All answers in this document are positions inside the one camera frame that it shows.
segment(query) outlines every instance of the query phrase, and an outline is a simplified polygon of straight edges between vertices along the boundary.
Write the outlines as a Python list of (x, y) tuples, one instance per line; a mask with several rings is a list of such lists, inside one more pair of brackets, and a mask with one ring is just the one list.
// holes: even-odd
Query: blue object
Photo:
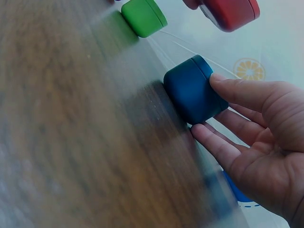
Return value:
[(164, 88), (181, 117), (189, 124), (203, 123), (228, 108), (209, 83), (213, 73), (208, 63), (196, 55), (168, 71)]
[(249, 199), (247, 196), (245, 196), (238, 188), (237, 186), (235, 186), (235, 184), (233, 183), (232, 179), (228, 176), (228, 174), (223, 171), (226, 180), (228, 181), (234, 195), (236, 196), (237, 200), (239, 202), (243, 202), (243, 203), (249, 203), (249, 202), (253, 202), (251, 199)]

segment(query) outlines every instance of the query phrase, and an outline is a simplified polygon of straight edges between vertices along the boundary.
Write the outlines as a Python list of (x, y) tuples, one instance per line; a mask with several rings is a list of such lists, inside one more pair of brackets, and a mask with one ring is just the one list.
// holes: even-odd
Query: fingernail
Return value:
[(218, 74), (213, 73), (210, 77), (210, 80), (220, 82), (220, 81), (226, 80), (226, 78), (222, 75), (218, 75)]

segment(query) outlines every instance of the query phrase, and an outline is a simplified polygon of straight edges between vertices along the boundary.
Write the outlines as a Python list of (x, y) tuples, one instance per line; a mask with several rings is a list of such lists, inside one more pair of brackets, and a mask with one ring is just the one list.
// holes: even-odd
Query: wood grain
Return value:
[(113, 4), (0, 0), (0, 227), (246, 227)]

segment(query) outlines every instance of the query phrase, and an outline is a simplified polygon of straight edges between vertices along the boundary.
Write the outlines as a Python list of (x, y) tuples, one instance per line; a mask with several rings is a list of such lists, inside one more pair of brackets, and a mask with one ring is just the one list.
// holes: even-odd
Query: round container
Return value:
[(181, 117), (189, 124), (199, 124), (228, 108), (211, 87), (213, 73), (208, 63), (196, 55), (168, 71), (164, 88)]
[(121, 11), (133, 31), (142, 38), (168, 24), (154, 0), (130, 0), (122, 6)]
[(200, 9), (213, 24), (232, 32), (260, 16), (256, 0), (203, 0)]

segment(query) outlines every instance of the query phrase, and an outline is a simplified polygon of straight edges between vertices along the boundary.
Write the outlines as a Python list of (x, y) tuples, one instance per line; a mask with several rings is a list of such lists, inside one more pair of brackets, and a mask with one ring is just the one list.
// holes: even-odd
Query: red container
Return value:
[(232, 32), (260, 16), (256, 0), (202, 0), (200, 9), (218, 28)]

